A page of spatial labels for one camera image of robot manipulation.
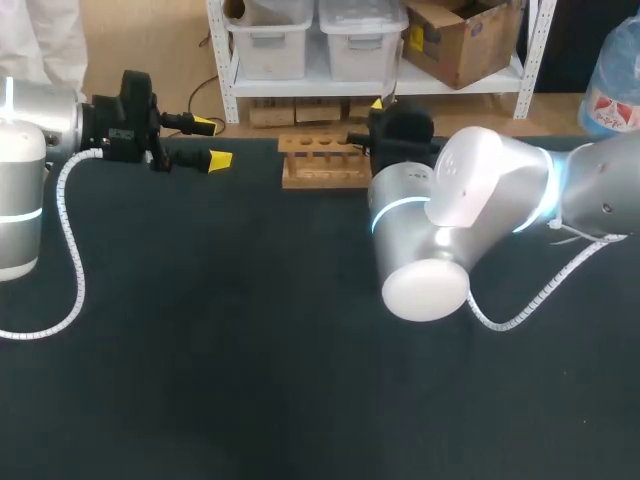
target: white storage box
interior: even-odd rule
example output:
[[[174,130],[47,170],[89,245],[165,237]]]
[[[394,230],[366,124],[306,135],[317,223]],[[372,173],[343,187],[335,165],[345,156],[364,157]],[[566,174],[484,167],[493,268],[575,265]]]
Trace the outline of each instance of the white storage box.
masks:
[[[383,82],[408,26],[398,0],[320,0],[333,79]]]
[[[250,80],[291,80],[305,76],[307,31],[313,21],[313,0],[279,0],[287,6],[291,25],[239,26],[225,17],[233,33],[240,63]]]

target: floor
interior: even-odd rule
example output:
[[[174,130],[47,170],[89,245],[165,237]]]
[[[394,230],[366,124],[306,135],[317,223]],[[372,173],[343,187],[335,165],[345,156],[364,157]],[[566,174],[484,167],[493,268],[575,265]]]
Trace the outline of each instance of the floor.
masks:
[[[141,70],[151,75],[161,109],[182,112],[195,87],[216,74],[211,45],[199,46],[209,28],[203,0],[81,0],[81,4],[90,58],[85,81],[88,97],[116,94],[123,70]],[[576,121],[580,94],[537,94],[527,120],[511,118],[515,94],[438,95],[420,101],[432,112],[438,135],[448,136],[470,125],[508,135],[581,133]],[[203,117],[223,116],[217,82],[198,93],[193,111]],[[276,137],[281,133],[351,128],[337,124],[254,129],[245,121],[229,125],[223,135]]]

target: white robotic arm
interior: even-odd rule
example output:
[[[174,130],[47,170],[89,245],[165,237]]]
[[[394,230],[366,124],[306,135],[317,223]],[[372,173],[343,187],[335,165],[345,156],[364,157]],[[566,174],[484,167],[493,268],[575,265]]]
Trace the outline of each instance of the white robotic arm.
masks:
[[[396,163],[369,189],[386,306],[400,318],[443,318],[469,300],[485,325],[524,320],[577,266],[640,229],[640,132],[548,152],[480,127],[446,144],[434,169]],[[596,243],[569,264],[525,311],[493,324],[470,294],[469,272],[499,240],[536,223]]]

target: dark green tabletop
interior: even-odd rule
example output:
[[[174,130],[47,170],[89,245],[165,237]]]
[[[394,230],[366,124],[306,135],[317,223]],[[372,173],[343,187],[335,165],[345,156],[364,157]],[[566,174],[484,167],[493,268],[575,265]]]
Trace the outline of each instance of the dark green tabletop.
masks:
[[[466,308],[403,322],[380,299],[364,191],[282,192],[275,141],[215,145],[231,171],[72,173],[87,302],[53,338],[0,343],[1,478],[640,476],[636,242],[512,332]],[[52,180],[40,262],[0,285],[2,328],[53,325],[75,298]],[[582,246],[512,236],[472,275],[479,303],[510,318]]]

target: plastic water bottle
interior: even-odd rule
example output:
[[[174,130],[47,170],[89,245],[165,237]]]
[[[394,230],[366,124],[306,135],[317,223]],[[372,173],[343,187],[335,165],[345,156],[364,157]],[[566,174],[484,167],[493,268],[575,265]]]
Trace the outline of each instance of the plastic water bottle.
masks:
[[[640,12],[607,36],[578,120],[595,135],[640,129]]]

